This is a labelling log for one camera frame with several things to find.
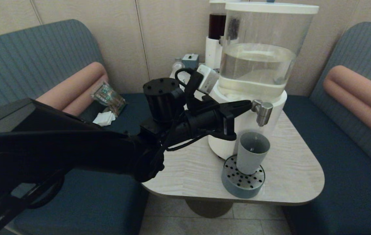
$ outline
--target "dark liquid container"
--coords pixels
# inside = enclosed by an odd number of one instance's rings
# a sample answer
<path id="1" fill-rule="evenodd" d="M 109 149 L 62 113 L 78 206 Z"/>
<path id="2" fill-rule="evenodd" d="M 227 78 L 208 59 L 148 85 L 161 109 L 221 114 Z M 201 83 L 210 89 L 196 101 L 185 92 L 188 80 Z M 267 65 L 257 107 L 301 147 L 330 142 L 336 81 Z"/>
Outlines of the dark liquid container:
<path id="1" fill-rule="evenodd" d="M 224 35 L 224 25 L 226 24 L 226 15 L 210 14 L 209 38 L 219 40 Z"/>

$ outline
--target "clear water tank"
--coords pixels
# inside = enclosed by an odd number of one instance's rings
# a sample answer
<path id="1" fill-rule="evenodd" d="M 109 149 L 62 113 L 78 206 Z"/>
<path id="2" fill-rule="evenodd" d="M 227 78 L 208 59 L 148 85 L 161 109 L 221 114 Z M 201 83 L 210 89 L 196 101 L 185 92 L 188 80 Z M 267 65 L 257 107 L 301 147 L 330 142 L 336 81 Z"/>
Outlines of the clear water tank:
<path id="1" fill-rule="evenodd" d="M 282 94 L 318 6 L 226 3 L 219 91 L 232 100 Z"/>

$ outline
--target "small box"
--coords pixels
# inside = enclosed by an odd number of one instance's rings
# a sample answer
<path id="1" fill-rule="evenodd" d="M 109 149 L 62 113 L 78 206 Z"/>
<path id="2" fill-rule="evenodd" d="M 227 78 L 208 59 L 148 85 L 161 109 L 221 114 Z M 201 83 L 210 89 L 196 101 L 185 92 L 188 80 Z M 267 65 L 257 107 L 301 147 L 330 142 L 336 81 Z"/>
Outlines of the small box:
<path id="1" fill-rule="evenodd" d="M 186 68 L 196 69 L 198 67 L 198 54 L 186 54 L 182 58 L 182 63 L 185 65 Z"/>

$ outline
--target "water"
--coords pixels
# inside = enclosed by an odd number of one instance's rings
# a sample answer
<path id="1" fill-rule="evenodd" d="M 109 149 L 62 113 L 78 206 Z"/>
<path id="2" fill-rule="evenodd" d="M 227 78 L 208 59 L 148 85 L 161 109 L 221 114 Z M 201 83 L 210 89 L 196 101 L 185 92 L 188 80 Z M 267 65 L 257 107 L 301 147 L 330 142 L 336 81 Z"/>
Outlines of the water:
<path id="1" fill-rule="evenodd" d="M 223 52 L 219 81 L 222 88 L 272 97 L 284 91 L 296 58 L 289 49 L 259 43 L 229 45 Z"/>

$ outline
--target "metal faucet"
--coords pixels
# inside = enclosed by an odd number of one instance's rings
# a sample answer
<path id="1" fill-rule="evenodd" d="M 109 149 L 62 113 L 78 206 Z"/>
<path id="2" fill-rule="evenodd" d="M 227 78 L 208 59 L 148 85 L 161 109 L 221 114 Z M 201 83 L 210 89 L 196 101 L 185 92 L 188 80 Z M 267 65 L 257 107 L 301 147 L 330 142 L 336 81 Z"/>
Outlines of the metal faucet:
<path id="1" fill-rule="evenodd" d="M 260 100 L 252 101 L 251 110 L 257 113 L 256 122 L 260 127 L 268 124 L 269 117 L 271 116 L 273 105 L 270 102 L 262 102 Z"/>

